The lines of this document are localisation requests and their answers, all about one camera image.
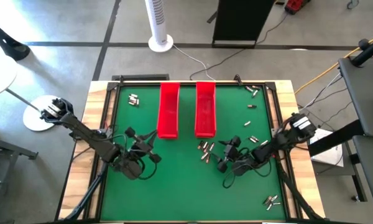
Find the green table surface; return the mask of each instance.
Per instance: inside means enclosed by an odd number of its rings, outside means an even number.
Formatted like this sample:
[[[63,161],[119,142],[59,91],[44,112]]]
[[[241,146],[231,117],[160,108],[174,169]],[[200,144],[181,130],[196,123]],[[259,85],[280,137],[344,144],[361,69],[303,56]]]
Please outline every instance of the green table surface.
[[[128,104],[128,95],[137,94],[139,107]],[[147,134],[156,129],[159,112],[160,88],[122,87],[116,116],[115,134],[122,134],[131,126],[137,134]],[[207,220],[284,220],[283,204],[267,211],[262,203],[269,195],[279,195],[281,189],[275,160],[271,160],[272,171],[268,177],[260,177],[250,171],[236,177],[232,187],[225,189],[225,174],[216,169],[213,157],[210,163],[201,161],[203,152],[197,149],[202,139],[195,137],[196,88],[181,86],[178,108],[178,139],[156,139],[154,152],[162,157],[156,174],[149,180],[129,180],[122,173],[108,171],[104,191],[102,221],[207,221]],[[247,105],[257,105],[249,109]],[[224,156],[224,145],[219,140],[230,140],[238,135],[241,147],[254,148],[247,137],[254,135],[260,142],[270,139],[270,126],[263,91],[252,98],[244,88],[238,86],[216,87],[216,124],[213,152]],[[123,143],[123,138],[116,142]],[[142,176],[149,175],[154,168],[149,158]],[[258,170],[269,171],[269,164]]]

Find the concrete floor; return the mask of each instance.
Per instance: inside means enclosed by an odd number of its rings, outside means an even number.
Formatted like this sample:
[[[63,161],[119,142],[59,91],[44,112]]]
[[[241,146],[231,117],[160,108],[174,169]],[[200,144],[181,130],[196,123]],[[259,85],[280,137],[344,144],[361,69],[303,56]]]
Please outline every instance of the concrete floor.
[[[361,1],[347,10],[347,0],[314,0],[269,33],[264,44],[270,45],[356,45],[362,38],[373,38],[373,0]],[[168,33],[176,43],[211,43],[214,23],[206,20],[216,10],[218,0],[165,0]],[[0,26],[23,42],[102,42],[115,0],[0,1]],[[283,9],[274,6],[264,31],[283,17]],[[111,42],[146,43],[150,28],[143,0],[122,0],[117,12]],[[51,94],[68,99],[81,117],[89,83],[93,77],[101,47],[31,47],[32,54],[18,62],[18,76],[11,89],[27,100]],[[238,49],[182,49],[207,66],[218,63]],[[245,50],[221,66],[209,71],[218,80],[240,74],[243,79],[289,79],[295,88],[303,85],[335,63],[347,52]],[[173,49],[155,54],[147,48],[109,47],[100,80],[112,75],[169,73],[172,80],[187,80],[201,70],[196,63]],[[334,70],[297,95],[299,104],[308,103],[335,75]],[[207,79],[204,74],[196,79]],[[345,88],[343,82],[333,85],[327,94]],[[346,91],[311,107],[321,119],[350,102]],[[40,223],[54,219],[67,165],[74,142],[68,131],[55,127],[35,133],[22,123],[25,106],[7,93],[0,94],[0,138],[39,151],[36,161],[20,158],[16,173],[0,209],[0,222]],[[315,124],[320,124],[310,115]],[[343,127],[357,118],[348,107],[328,122]],[[318,186],[331,220],[373,223],[373,199],[362,173],[368,202],[355,203],[350,177],[318,176]]]

